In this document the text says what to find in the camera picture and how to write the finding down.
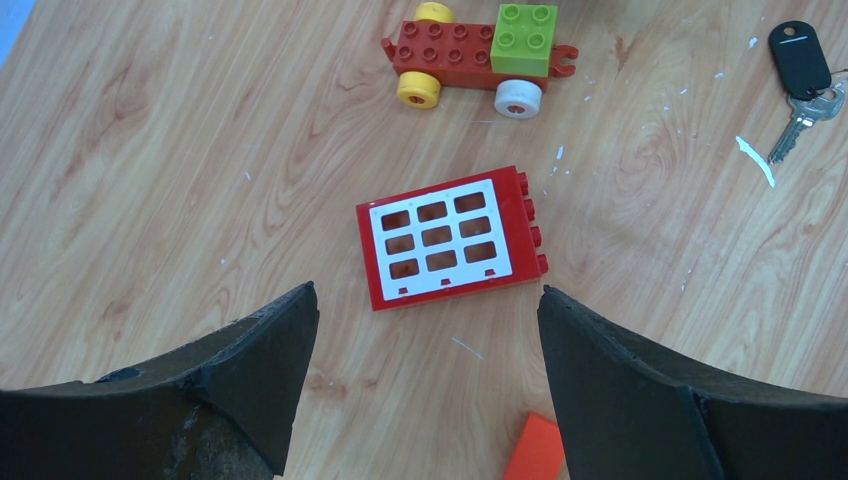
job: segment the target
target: lego brick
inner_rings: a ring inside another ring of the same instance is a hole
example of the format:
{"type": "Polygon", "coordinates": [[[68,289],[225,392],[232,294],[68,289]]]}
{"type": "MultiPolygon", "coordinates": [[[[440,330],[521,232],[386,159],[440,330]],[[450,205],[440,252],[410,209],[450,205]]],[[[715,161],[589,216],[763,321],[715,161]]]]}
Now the lego brick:
{"type": "Polygon", "coordinates": [[[515,167],[357,205],[371,306],[384,310],[538,279],[527,176],[515,167]]]}
{"type": "Polygon", "coordinates": [[[504,480],[556,480],[565,460],[557,424],[531,412],[504,473],[504,480]]]}
{"type": "Polygon", "coordinates": [[[492,71],[548,75],[557,12],[548,5],[501,5],[490,52],[492,71]]]}
{"type": "Polygon", "coordinates": [[[494,25],[407,21],[401,25],[397,45],[383,39],[382,47],[398,75],[422,72],[442,86],[486,90],[495,90],[506,80],[522,79],[546,91],[548,72],[533,77],[492,71],[489,52],[494,33],[494,25]]]}

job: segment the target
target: green lego brick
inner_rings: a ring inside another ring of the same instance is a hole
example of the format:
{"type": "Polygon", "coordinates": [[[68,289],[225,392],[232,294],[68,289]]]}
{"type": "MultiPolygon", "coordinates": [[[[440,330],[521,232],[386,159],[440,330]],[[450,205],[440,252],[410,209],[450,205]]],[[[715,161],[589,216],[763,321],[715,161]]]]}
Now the green lego brick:
{"type": "Polygon", "coordinates": [[[489,54],[492,70],[547,77],[558,12],[550,5],[501,5],[489,54]]]}

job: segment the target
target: red lego piece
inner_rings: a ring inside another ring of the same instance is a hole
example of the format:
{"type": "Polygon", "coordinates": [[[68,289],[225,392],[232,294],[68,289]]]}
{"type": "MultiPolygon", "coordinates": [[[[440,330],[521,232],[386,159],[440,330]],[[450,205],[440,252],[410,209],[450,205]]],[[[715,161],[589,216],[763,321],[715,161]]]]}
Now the red lego piece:
{"type": "Polygon", "coordinates": [[[356,206],[374,310],[538,279],[548,271],[527,175],[514,166],[356,206]]]}
{"type": "Polygon", "coordinates": [[[574,75],[574,65],[562,65],[564,58],[577,58],[577,49],[567,45],[552,49],[550,77],[494,73],[489,59],[494,32],[494,25],[407,21],[401,26],[397,45],[388,38],[381,45],[398,75],[422,72],[442,86],[496,90],[506,80],[527,80],[547,91],[550,77],[574,75]]]}
{"type": "Polygon", "coordinates": [[[557,424],[531,412],[504,480],[556,480],[564,460],[565,450],[557,424]]]}

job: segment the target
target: white window grid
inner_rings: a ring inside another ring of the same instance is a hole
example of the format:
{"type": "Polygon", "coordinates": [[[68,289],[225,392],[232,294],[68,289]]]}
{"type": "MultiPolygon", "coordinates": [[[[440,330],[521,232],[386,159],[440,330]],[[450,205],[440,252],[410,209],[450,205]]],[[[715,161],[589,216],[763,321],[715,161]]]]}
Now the white window grid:
{"type": "Polygon", "coordinates": [[[377,269],[380,275],[380,285],[385,300],[396,300],[398,298],[420,295],[422,293],[434,292],[445,288],[468,285],[493,278],[512,275],[512,263],[509,260],[506,238],[504,235],[503,222],[498,210],[498,201],[495,196],[495,187],[491,179],[447,188],[436,192],[427,193],[418,197],[401,200],[373,207],[371,209],[371,232],[374,236],[374,246],[377,252],[377,269]],[[454,200],[467,195],[482,193],[485,206],[468,212],[457,213],[454,200]],[[418,208],[425,205],[444,202],[447,215],[443,218],[419,222],[418,208]],[[391,215],[406,211],[409,215],[409,225],[384,231],[382,219],[391,215]],[[489,220],[491,231],[488,233],[462,238],[459,224],[467,220],[485,217],[489,220]],[[422,234],[426,230],[448,226],[451,231],[451,240],[425,247],[422,234]],[[414,248],[412,250],[389,255],[386,250],[386,240],[412,235],[414,248]],[[479,262],[468,263],[465,260],[465,247],[492,242],[495,246],[495,256],[479,262]],[[427,256],[453,251],[456,255],[456,266],[430,272],[427,268],[427,256]],[[389,266],[393,263],[415,259],[418,262],[417,275],[393,279],[389,266]],[[493,275],[486,275],[487,271],[493,271],[493,275]],[[449,285],[443,285],[442,280],[448,279],[449,285]]]}

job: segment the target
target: wooden surface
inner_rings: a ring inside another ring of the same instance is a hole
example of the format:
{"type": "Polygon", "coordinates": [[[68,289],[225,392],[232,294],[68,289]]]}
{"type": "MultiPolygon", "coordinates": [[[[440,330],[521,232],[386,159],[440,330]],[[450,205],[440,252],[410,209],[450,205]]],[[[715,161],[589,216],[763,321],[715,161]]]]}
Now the wooden surface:
{"type": "MultiPolygon", "coordinates": [[[[848,396],[848,116],[774,189],[735,141],[765,155],[789,118],[770,30],[813,24],[845,68],[848,4],[561,2],[578,73],[526,122],[490,92],[395,100],[379,40],[415,4],[40,0],[0,70],[0,387],[94,380],[314,280],[287,477],[497,478],[527,412],[553,415],[541,282],[374,314],[353,207],[516,164],[544,282],[711,365],[848,396]]],[[[483,23],[498,2],[451,6],[483,23]]]]}

